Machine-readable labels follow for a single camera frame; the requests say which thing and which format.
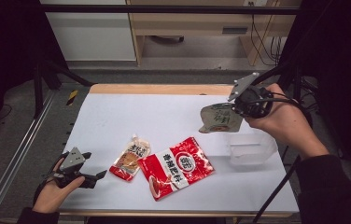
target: gray pouch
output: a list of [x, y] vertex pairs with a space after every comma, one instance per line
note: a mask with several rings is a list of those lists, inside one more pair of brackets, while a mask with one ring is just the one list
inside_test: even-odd
[[228, 132], [237, 133], [243, 118], [232, 110], [229, 103], [209, 105], [201, 110], [204, 126], [200, 133]]

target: white tabletop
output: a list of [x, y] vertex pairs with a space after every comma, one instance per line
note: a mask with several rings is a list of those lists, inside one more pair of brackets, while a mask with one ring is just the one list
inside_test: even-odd
[[[198, 132], [203, 125], [200, 110], [224, 102], [224, 95], [88, 94], [65, 147], [65, 150], [78, 147], [82, 153], [92, 153], [81, 169], [83, 174], [108, 170], [134, 133], [149, 141], [151, 154], [194, 136], [216, 171], [158, 202], [153, 199], [141, 171], [131, 182], [108, 172], [94, 189], [71, 193], [61, 213], [241, 216], [259, 211], [286, 172], [278, 152], [261, 165], [231, 165], [227, 134]], [[251, 132], [243, 122], [240, 133]], [[298, 205], [287, 183], [266, 213], [296, 212]]]

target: metal rail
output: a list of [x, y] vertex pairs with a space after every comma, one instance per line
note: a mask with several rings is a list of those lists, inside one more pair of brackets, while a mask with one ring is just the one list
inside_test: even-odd
[[220, 6], [158, 6], [158, 5], [21, 5], [28, 10], [77, 13], [188, 13], [188, 14], [255, 14], [299, 15], [314, 9], [298, 7], [220, 7]]
[[15, 178], [16, 173], [18, 172], [25, 155], [30, 149], [30, 145], [33, 143], [36, 133], [41, 127], [41, 124], [45, 119], [45, 116], [48, 114], [48, 111], [50, 109], [50, 106], [55, 94], [56, 94], [56, 91], [49, 91], [49, 95], [47, 96], [47, 99], [44, 103], [44, 108], [42, 110], [42, 113], [37, 119], [34, 119], [33, 122], [31, 123], [29, 130], [27, 131], [26, 135], [23, 137], [21, 144], [19, 145], [7, 169], [5, 170], [3, 176], [1, 177], [0, 204], [4, 200], [4, 197], [7, 194], [7, 190], [9, 189], [13, 179]]

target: plastic bag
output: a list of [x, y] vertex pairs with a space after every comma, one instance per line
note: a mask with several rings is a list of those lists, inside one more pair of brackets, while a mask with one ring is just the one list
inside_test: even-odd
[[109, 168], [112, 174], [131, 181], [140, 169], [138, 160], [149, 155], [150, 145], [148, 141], [133, 135], [132, 141], [127, 144], [114, 164]]
[[200, 133], [228, 132], [237, 133], [243, 118], [232, 110], [232, 104], [215, 104], [204, 107], [201, 117], [204, 126]]
[[214, 172], [194, 137], [138, 161], [155, 201]]

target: sleeve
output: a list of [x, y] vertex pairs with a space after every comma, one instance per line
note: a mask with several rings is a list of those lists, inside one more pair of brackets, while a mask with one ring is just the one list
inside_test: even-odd
[[307, 159], [296, 172], [302, 223], [351, 223], [351, 181], [337, 157]]
[[24, 208], [19, 216], [18, 224], [56, 224], [59, 213], [43, 214], [37, 213], [32, 208]]

